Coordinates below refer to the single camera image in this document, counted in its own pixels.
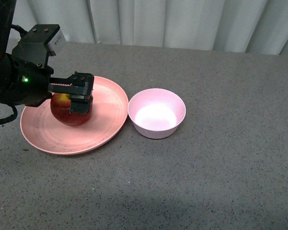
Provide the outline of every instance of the speckled table surface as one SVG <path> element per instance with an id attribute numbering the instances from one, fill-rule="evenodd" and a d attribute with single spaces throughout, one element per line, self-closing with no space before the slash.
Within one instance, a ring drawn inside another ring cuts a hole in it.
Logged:
<path id="1" fill-rule="evenodd" d="M 0 126 L 0 230 L 288 229 L 287 56 L 67 44 L 49 65 L 111 79 L 129 99 L 168 89 L 187 114 L 160 140 L 127 118 L 74 156 L 32 147 L 20 116 Z"/>

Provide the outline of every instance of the pink bowl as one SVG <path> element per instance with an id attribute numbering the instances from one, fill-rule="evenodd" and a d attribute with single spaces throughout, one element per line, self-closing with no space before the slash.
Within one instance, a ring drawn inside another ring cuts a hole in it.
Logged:
<path id="1" fill-rule="evenodd" d="M 148 89 L 130 99 L 128 114 L 140 134 L 161 139 L 174 133 L 186 115 L 186 106 L 171 91 Z"/>

